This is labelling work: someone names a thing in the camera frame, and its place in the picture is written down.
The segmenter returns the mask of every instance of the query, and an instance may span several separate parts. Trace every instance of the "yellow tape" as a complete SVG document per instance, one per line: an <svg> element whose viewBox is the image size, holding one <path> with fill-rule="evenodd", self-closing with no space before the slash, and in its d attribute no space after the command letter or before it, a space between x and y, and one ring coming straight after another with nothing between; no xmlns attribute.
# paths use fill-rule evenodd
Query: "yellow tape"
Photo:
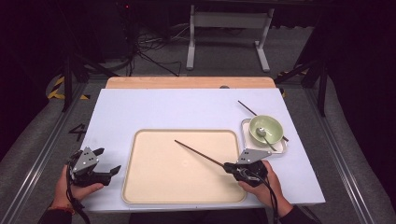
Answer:
<svg viewBox="0 0 396 224"><path fill-rule="evenodd" d="M64 94L57 93L59 88L62 86L62 83L64 83L64 76L60 76L58 80L56 80L55 85L52 87L52 91L48 95L49 99L56 98L64 100ZM79 97L80 100L89 100L90 98L90 95L81 95L81 97Z"/></svg>
<svg viewBox="0 0 396 224"><path fill-rule="evenodd" d="M280 88L280 94L282 94L282 97L285 98L286 97L286 92L285 89Z"/></svg>

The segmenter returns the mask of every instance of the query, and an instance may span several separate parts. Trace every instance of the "spoon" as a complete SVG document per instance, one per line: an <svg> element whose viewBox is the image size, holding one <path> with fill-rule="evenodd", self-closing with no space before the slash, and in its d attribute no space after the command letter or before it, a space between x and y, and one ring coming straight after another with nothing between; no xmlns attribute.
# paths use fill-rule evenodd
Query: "spoon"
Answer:
<svg viewBox="0 0 396 224"><path fill-rule="evenodd" d="M270 144L270 143L268 142L268 140L265 138L265 135L267 135L267 131L265 131L264 128L257 128L257 129L256 129L256 133L257 133L259 136L261 136L261 137L264 138L264 140L265 140L265 142L267 143L267 145L270 146L270 148L271 148L273 151L276 151L276 149L274 149L273 146L271 146L271 144Z"/></svg>

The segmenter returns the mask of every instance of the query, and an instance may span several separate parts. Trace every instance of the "wooden board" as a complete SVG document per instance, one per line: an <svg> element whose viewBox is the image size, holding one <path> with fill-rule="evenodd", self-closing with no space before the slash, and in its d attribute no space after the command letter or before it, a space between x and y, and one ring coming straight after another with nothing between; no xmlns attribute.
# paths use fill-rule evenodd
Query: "wooden board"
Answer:
<svg viewBox="0 0 396 224"><path fill-rule="evenodd" d="M106 89L275 88L270 77L111 77Z"/></svg>
<svg viewBox="0 0 396 224"><path fill-rule="evenodd" d="M141 130L134 137L122 191L127 203L238 203L246 193L222 167L175 140L224 163L236 162L228 130Z"/></svg>

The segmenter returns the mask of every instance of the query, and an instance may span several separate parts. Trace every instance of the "small plate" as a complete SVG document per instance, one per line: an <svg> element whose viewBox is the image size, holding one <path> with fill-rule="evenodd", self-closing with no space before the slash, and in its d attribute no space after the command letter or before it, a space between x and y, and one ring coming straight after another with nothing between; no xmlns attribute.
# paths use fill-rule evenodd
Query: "small plate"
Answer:
<svg viewBox="0 0 396 224"><path fill-rule="evenodd" d="M282 154L282 153L286 152L287 143L284 139L281 139L277 143L272 144L272 147L274 149L276 149L276 151L273 151L269 146L259 147L259 146L255 145L253 143L250 133L249 133L249 123L250 123L250 119L244 119L244 120L242 120L242 123L241 123L245 148L270 151L273 154Z"/></svg>

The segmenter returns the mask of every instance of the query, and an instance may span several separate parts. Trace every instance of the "table surface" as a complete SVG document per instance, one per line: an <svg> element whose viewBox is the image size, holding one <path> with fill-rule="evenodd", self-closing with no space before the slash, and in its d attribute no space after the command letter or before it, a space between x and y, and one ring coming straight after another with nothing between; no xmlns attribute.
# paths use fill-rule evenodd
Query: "table surface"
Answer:
<svg viewBox="0 0 396 224"><path fill-rule="evenodd" d="M219 89L219 86L224 85L231 89ZM86 210L141 212L262 206L250 194L241 203L130 204L121 198L134 135L139 130L231 130L238 136L239 150L242 151L241 121L252 118L252 114L238 104L238 100L258 114L276 118L283 125L285 135L289 138L288 149L282 155L269 157L268 161L278 174L284 195L289 201L294 204L324 203L323 193L303 144L271 78L114 77L99 95L81 147L105 148L104 154L99 157L96 172L108 172L118 165L121 165L121 169L113 176L109 186L84 201Z"/></svg>

